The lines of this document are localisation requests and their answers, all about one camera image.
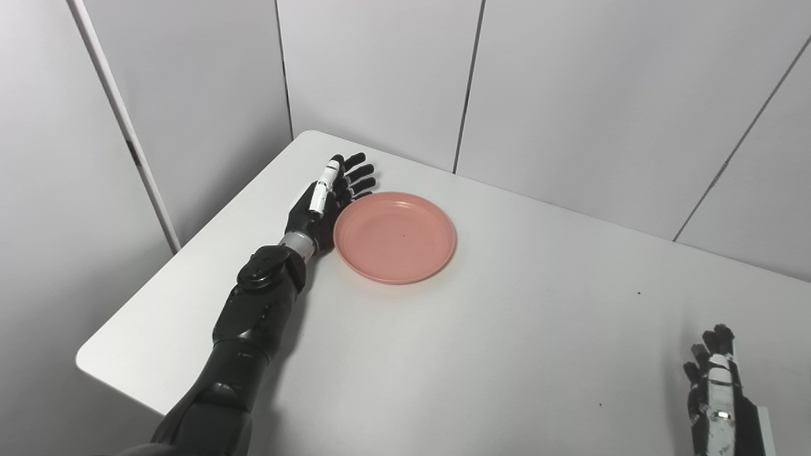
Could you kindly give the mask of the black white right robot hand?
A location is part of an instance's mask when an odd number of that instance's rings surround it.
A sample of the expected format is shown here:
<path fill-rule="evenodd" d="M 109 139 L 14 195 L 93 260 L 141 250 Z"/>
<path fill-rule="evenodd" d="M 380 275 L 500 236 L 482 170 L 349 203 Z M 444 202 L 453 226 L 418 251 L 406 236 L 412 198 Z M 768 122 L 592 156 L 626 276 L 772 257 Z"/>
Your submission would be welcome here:
<path fill-rule="evenodd" d="M 683 365 L 690 389 L 687 415 L 694 455 L 770 455 L 774 442 L 765 408 L 745 394 L 735 337 L 716 324 L 691 346 L 693 361 Z"/>

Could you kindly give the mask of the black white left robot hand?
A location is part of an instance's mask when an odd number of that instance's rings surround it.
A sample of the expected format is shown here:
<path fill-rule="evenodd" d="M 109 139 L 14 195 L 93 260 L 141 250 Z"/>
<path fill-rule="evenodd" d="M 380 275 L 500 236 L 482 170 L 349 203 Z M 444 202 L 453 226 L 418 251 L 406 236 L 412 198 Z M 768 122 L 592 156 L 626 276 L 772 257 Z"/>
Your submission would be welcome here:
<path fill-rule="evenodd" d="M 348 158 L 333 156 L 321 176 L 309 185 L 289 212 L 286 234 L 306 236 L 315 253 L 333 250 L 338 217 L 350 204 L 373 193 L 376 179 L 374 165 L 365 153 Z"/>

